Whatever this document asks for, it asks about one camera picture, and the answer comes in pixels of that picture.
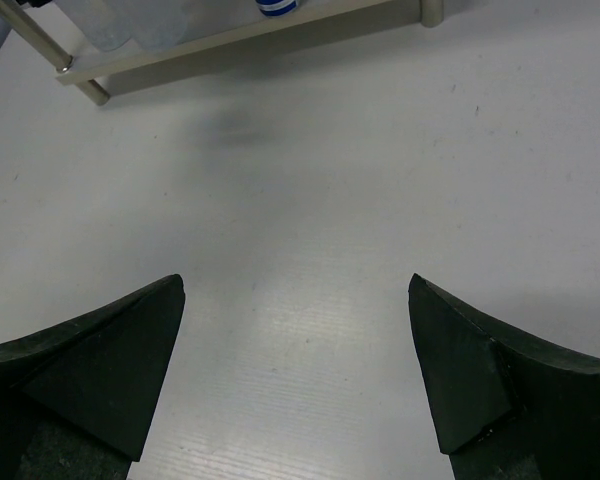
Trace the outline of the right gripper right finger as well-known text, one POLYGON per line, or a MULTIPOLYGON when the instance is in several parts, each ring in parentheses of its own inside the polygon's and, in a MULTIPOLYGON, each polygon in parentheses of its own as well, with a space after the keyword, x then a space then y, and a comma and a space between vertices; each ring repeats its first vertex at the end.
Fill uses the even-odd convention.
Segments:
POLYGON ((457 479, 600 479, 600 358, 491 317, 419 275, 412 337, 457 479))

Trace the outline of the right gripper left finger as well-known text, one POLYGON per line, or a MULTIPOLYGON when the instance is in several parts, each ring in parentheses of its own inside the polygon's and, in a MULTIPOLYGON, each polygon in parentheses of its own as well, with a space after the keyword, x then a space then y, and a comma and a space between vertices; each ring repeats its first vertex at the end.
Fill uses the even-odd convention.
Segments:
POLYGON ((173 274, 0 344, 0 479, 124 479, 140 460, 185 306, 173 274))

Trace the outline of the plastic water bottle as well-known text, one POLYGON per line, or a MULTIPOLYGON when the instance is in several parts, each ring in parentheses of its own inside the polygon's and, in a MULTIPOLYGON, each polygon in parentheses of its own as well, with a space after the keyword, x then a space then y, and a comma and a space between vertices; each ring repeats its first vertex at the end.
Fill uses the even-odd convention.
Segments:
POLYGON ((101 52, 110 52, 131 40, 124 21, 105 1, 69 1, 65 14, 101 52))
POLYGON ((145 50, 164 50, 177 45, 185 34, 188 20, 181 1, 131 0, 126 14, 136 43, 145 50))

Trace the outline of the blue red energy can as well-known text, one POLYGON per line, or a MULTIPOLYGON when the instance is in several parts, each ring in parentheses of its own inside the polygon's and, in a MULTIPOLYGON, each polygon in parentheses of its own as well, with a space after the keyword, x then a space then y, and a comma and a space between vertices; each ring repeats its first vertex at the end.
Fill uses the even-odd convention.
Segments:
POLYGON ((298 5, 298 0, 256 0, 259 11, 269 18, 284 16, 294 11, 298 5))

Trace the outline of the white two-tier shelf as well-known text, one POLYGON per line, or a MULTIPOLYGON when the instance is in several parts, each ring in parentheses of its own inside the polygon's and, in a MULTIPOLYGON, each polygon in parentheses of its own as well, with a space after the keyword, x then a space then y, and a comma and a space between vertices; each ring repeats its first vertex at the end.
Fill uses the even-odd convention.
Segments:
POLYGON ((0 17, 56 69, 60 84, 78 88, 94 104, 102 106, 110 94, 97 82, 99 78, 385 4, 382 0, 300 1, 292 13, 266 17, 254 6, 240 7, 231 1, 226 14, 192 17, 189 23, 196 27, 193 36, 163 52, 143 53, 138 47, 124 46, 112 53, 91 56, 69 54, 15 1, 0 1, 0 17))

